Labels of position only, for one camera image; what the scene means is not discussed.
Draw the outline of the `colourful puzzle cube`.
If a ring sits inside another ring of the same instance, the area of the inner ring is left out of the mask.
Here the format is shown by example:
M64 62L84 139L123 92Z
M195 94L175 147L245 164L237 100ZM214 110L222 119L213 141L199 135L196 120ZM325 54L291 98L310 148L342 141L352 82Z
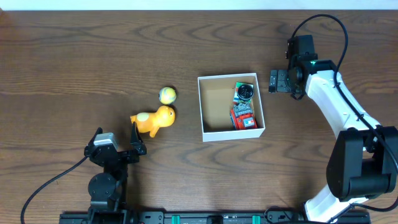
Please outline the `colourful puzzle cube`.
M238 98L237 96L237 90L239 88L239 86L241 86L242 84L248 84L248 83L242 83L242 82L236 82L236 86L235 86L235 90L234 90L234 98L233 98L233 103L234 104L239 104L239 103L250 103L251 100L249 101L242 101Z

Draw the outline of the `red toy truck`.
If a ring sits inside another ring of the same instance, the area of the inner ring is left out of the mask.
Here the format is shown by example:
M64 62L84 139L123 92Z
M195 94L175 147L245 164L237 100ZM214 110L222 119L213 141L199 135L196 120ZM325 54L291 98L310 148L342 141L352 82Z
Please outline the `red toy truck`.
M249 104L233 105L230 117L235 130L257 129L254 113Z

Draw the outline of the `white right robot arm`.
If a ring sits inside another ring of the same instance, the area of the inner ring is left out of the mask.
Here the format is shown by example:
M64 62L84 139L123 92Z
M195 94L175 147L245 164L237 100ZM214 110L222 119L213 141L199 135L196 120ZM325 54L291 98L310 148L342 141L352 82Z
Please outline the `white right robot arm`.
M304 96L320 108L336 137L327 183L302 211L272 208L266 223L366 223L369 199L392 192L397 178L397 129L384 127L355 100L338 65L321 60L311 35L287 42L285 70L272 70L271 93ZM258 138L266 126L255 73L198 78L201 133L205 142Z

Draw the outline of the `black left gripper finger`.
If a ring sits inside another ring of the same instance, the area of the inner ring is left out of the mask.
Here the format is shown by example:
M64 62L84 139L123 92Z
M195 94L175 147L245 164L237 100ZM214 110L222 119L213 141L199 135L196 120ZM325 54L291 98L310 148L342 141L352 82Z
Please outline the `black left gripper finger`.
M95 138L97 137L97 135L102 134L102 133L103 133L103 129L101 127L98 127L96 132L94 133L94 136L90 139L90 141L84 148L84 156L91 155L91 153L94 151L94 148L95 148L95 144L94 144Z
M143 155L147 154L146 145L144 144L144 141L142 140L142 138L139 135L139 131L138 131L136 122L132 123L130 145L137 152L137 154L139 156L143 156Z

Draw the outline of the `black round lid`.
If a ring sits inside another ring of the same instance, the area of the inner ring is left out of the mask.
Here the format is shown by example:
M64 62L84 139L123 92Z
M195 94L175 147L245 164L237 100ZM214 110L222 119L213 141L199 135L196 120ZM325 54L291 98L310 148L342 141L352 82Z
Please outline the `black round lid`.
M242 84L237 90L237 96L242 101L249 101L254 95L254 88L250 84Z

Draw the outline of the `orange rubber animal toy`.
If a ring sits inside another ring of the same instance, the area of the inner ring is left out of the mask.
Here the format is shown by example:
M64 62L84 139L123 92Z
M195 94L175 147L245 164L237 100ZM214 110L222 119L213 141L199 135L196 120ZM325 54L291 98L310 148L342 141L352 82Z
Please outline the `orange rubber animal toy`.
M169 106L160 106L156 112L141 112L130 116L132 124L136 124L139 133L149 133L154 138L160 128L171 126L176 112Z

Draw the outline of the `white cardboard box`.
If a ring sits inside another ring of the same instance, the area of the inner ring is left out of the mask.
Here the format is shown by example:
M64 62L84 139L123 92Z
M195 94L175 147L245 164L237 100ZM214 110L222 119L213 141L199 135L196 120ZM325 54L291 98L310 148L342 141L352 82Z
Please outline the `white cardboard box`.
M251 100L257 128L237 130L233 128L230 112L237 82L252 84ZM266 129L261 94L256 73L213 75L198 77L201 130L204 142L258 138Z

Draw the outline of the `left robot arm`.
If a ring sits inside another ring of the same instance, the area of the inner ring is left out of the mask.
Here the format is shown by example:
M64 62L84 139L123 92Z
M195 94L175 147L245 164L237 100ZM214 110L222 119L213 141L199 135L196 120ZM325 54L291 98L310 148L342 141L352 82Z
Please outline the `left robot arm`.
M103 171L91 178L88 224L131 224L137 218L126 203L128 165L139 162L134 150L118 151L113 133L98 128L86 145L84 155Z

